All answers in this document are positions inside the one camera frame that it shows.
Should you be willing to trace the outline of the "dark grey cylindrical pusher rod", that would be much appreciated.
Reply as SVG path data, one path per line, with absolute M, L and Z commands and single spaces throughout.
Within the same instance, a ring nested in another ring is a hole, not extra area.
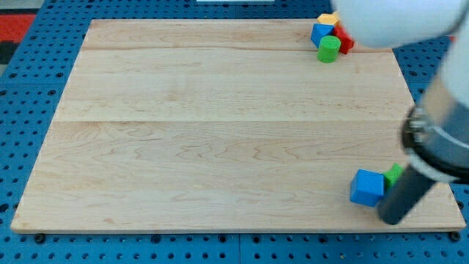
M 386 224 L 396 225 L 436 184 L 413 166 L 407 166 L 377 205 L 377 215 Z

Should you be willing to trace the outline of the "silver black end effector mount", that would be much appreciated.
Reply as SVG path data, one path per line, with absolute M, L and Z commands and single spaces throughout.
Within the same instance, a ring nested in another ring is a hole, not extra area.
M 434 78 L 402 126 L 409 165 L 442 183 L 468 183 L 468 96 Z

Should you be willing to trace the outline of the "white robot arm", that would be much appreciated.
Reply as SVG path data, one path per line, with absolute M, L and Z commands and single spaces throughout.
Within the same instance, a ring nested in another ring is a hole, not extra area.
M 453 36 L 437 75 L 402 126 L 409 164 L 377 207 L 398 224 L 437 182 L 468 182 L 468 1 L 335 1 L 348 34 L 369 48 Z

